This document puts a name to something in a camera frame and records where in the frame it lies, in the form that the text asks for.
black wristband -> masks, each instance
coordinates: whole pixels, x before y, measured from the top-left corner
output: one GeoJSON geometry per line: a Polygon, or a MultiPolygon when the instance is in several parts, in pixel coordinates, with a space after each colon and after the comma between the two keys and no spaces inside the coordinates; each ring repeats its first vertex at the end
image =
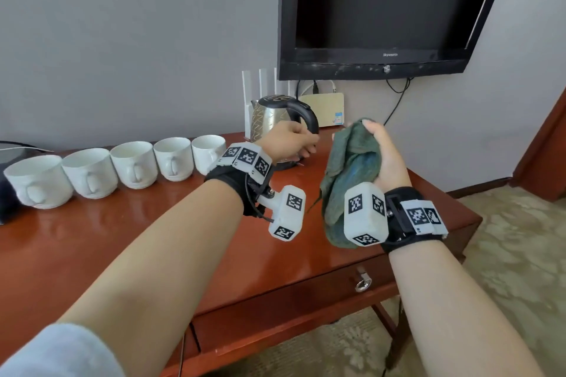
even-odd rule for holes
{"type": "MultiPolygon", "coordinates": [[[[256,210],[254,210],[255,204],[248,200],[248,193],[246,192],[246,173],[232,166],[216,166],[214,167],[206,176],[204,181],[210,179],[218,179],[223,181],[225,184],[229,185],[242,199],[244,204],[244,216],[256,216],[256,210]]],[[[251,188],[249,188],[249,194],[252,200],[257,199],[257,194],[254,193],[251,188]]]]}
{"type": "Polygon", "coordinates": [[[402,201],[422,200],[423,195],[419,191],[411,186],[402,186],[387,192],[385,199],[389,228],[389,236],[381,244],[385,253],[389,254],[395,249],[420,241],[442,240],[442,236],[436,234],[417,235],[407,214],[401,207],[402,201]]]}

tv bezel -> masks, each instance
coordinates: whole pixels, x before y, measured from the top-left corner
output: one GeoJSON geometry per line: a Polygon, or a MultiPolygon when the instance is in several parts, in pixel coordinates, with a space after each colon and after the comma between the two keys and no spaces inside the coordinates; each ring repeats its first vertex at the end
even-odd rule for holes
{"type": "Polygon", "coordinates": [[[279,0],[279,80],[385,80],[462,73],[494,0],[484,0],[463,49],[297,48],[297,0],[279,0]]]}

beige carpet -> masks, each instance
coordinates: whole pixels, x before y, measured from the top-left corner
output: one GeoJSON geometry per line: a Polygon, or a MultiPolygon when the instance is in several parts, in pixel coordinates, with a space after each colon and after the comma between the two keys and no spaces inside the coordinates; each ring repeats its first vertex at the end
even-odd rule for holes
{"type": "MultiPolygon", "coordinates": [[[[464,267],[517,328],[548,377],[566,375],[566,201],[503,187],[461,200],[484,217],[464,267]]],[[[384,302],[395,315],[397,300],[384,302]]],[[[391,338],[365,309],[210,376],[379,377],[391,338]]],[[[387,376],[425,376],[412,345],[387,376]]]]}

towel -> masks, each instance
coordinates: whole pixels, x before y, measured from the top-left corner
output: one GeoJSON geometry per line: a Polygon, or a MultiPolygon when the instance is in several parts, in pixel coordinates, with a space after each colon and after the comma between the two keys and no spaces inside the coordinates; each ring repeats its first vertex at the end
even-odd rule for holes
{"type": "Polygon", "coordinates": [[[357,247],[344,236],[344,194],[361,182],[373,182],[380,168],[379,143],[363,126],[362,120],[334,135],[319,196],[324,231],[332,245],[357,247]]]}

qr code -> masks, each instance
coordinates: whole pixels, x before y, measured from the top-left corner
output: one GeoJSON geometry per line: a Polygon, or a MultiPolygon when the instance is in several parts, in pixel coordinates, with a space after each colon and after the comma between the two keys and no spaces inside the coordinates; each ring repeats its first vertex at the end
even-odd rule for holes
{"type": "Polygon", "coordinates": [[[263,177],[267,175],[267,170],[269,170],[269,164],[261,157],[258,158],[258,162],[255,163],[254,167],[263,177]]]}
{"type": "Polygon", "coordinates": [[[407,209],[407,214],[411,218],[411,221],[414,225],[430,223],[428,217],[425,215],[425,211],[421,207],[418,207],[416,209],[407,209]]]}
{"type": "Polygon", "coordinates": [[[356,195],[355,197],[350,198],[350,200],[348,200],[348,214],[357,212],[358,210],[361,209],[363,209],[361,194],[356,195]]]}
{"type": "Polygon", "coordinates": [[[430,209],[425,207],[424,211],[431,223],[436,225],[442,224],[442,221],[440,220],[440,217],[438,216],[438,213],[436,213],[435,209],[430,209]]]}
{"type": "Polygon", "coordinates": [[[236,156],[236,154],[238,153],[238,151],[240,150],[240,146],[235,146],[233,148],[228,148],[226,150],[226,152],[224,152],[222,157],[230,157],[230,156],[236,156]]]}
{"type": "Polygon", "coordinates": [[[240,152],[240,155],[238,155],[237,159],[239,161],[243,161],[244,163],[252,164],[257,156],[257,152],[244,148],[242,149],[242,152],[240,152]]]}
{"type": "Polygon", "coordinates": [[[378,239],[373,238],[369,234],[362,234],[361,236],[354,237],[353,240],[356,240],[358,243],[360,243],[364,246],[365,245],[373,245],[374,243],[379,243],[378,239]]]}
{"type": "Polygon", "coordinates": [[[373,194],[371,195],[371,199],[374,202],[374,210],[376,212],[381,213],[382,216],[386,216],[386,208],[385,208],[385,204],[383,203],[383,200],[373,194]]]}
{"type": "Polygon", "coordinates": [[[289,238],[291,238],[293,236],[294,233],[295,233],[294,231],[291,231],[287,228],[284,228],[283,226],[280,226],[279,228],[277,228],[275,230],[275,232],[273,234],[276,235],[276,236],[279,236],[279,237],[283,237],[283,238],[288,240],[289,238]]]}
{"type": "Polygon", "coordinates": [[[301,209],[303,208],[303,199],[294,196],[293,194],[289,194],[287,196],[287,206],[301,211],[301,209]]]}

